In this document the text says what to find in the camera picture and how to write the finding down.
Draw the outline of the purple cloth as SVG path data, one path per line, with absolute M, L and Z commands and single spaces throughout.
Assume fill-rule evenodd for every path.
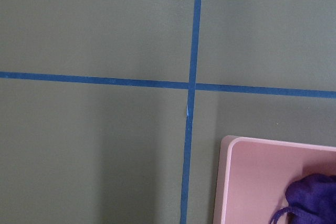
M 285 192 L 288 203 L 276 211 L 270 223 L 289 215 L 289 223 L 335 223 L 335 176 L 311 174 L 291 183 Z

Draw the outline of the pink plastic bin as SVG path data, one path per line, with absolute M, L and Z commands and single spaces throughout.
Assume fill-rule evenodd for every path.
M 269 223 L 285 191 L 310 174 L 335 174 L 335 147 L 226 136 L 221 141 L 214 223 Z

